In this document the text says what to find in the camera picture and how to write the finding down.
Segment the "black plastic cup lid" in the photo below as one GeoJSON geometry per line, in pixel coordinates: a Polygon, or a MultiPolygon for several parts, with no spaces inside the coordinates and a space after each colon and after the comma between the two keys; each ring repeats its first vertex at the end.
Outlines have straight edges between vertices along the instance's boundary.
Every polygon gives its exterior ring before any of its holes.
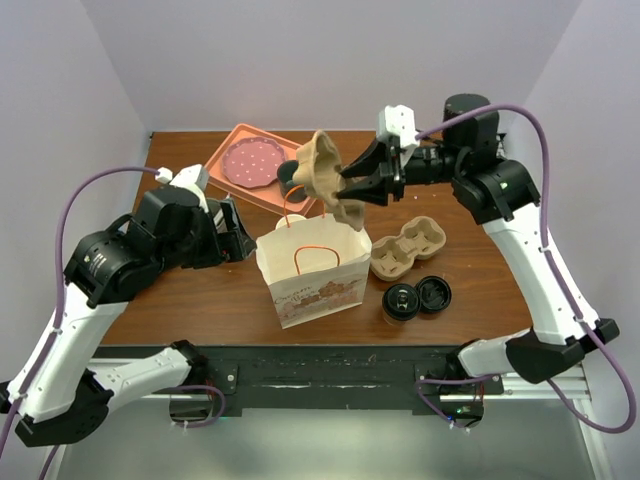
{"type": "Polygon", "coordinates": [[[415,318],[421,307],[417,290],[406,283],[389,287],[382,297],[384,320],[391,325],[403,325],[415,318]]]}

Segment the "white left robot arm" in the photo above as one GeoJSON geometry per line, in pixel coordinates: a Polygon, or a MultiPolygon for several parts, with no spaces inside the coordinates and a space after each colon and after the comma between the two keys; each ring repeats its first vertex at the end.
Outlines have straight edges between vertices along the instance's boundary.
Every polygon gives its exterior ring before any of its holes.
{"type": "Polygon", "coordinates": [[[160,168],[154,177],[135,211],[55,260],[52,317],[24,367],[1,386],[4,430],[28,447],[77,443],[130,402],[206,385],[207,359],[185,340],[104,373],[89,367],[114,321],[165,272],[239,262],[255,250],[233,199],[206,196],[204,166],[160,168]]]}

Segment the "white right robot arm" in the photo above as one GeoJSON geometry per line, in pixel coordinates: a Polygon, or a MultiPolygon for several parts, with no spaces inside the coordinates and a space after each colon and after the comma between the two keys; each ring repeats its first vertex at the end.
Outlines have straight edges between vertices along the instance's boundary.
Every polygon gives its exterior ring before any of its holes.
{"type": "Polygon", "coordinates": [[[517,373],[538,384],[580,363],[620,334],[581,295],[547,226],[549,190],[538,189],[524,165],[498,152],[501,106],[477,94],[457,94],[444,105],[441,140],[432,147],[415,126],[414,112],[387,106],[378,115],[376,139],[341,175],[353,185],[341,200],[385,206],[408,185],[448,183],[499,249],[525,299],[529,329],[476,339],[450,353],[448,386],[469,392],[481,377],[517,373]]]}

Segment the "cream paper gift bag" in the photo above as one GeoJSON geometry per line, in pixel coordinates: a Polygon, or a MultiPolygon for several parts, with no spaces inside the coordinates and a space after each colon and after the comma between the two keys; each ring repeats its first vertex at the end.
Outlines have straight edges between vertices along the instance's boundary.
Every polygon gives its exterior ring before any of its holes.
{"type": "Polygon", "coordinates": [[[256,262],[282,328],[360,305],[372,242],[331,213],[274,229],[256,241],[256,262]]]}

